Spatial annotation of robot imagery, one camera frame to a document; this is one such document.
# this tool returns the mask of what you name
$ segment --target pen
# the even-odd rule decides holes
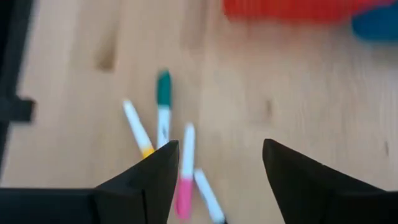
[[[124,112],[130,123],[131,131],[137,141],[138,147],[144,156],[144,159],[154,152],[152,143],[142,126],[137,111],[129,100],[123,101]]]
[[[169,142],[172,105],[172,80],[168,70],[161,71],[157,79],[157,149]]]
[[[177,185],[175,211],[181,220],[191,216],[193,187],[193,164],[195,162],[195,128],[192,123],[185,127],[183,143],[182,167]]]
[[[197,183],[200,194],[206,203],[210,218],[213,223],[227,224],[224,213],[221,210],[221,207],[217,202],[217,198],[206,179],[205,173],[203,173],[201,169],[195,169],[193,176],[195,177],[195,182]]]

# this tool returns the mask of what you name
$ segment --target wood grain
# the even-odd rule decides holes
[[[398,188],[397,46],[364,43],[349,25],[229,21],[219,1],[94,2],[38,1],[20,86],[37,117],[12,127],[2,186],[95,186],[134,165],[121,101],[132,100],[155,143],[155,79],[167,67],[172,138],[195,123],[197,166],[229,222],[283,223],[264,138]],[[193,207],[191,223],[211,223],[196,191]]]

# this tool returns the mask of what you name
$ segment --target green marker cap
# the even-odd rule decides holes
[[[157,104],[172,107],[172,78],[168,70],[159,72],[157,79]]]

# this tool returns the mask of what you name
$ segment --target red object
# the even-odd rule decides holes
[[[231,19],[333,23],[395,0],[223,0]]]

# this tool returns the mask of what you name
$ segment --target yellow marker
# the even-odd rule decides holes
[[[124,112],[129,120],[131,131],[144,159],[155,152],[150,139],[142,126],[137,111],[129,100],[123,101]]]

